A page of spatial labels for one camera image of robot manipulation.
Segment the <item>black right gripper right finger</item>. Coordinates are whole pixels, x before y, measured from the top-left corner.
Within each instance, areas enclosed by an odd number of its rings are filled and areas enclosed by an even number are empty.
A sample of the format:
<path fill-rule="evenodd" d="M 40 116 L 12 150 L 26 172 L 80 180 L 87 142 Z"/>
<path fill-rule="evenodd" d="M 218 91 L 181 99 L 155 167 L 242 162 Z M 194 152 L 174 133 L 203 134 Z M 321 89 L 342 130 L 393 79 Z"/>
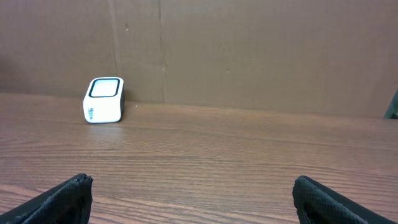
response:
<path fill-rule="evenodd" d="M 300 224 L 396 224 L 304 175 L 292 196 Z"/>

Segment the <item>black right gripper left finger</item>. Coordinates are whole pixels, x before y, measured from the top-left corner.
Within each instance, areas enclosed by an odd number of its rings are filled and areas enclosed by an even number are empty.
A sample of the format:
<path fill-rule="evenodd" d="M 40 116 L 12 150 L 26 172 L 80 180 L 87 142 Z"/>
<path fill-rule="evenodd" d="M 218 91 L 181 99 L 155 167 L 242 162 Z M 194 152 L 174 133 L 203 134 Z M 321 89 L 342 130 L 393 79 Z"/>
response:
<path fill-rule="evenodd" d="M 1 215 L 3 224 L 87 224 L 93 178 L 78 174 Z"/>

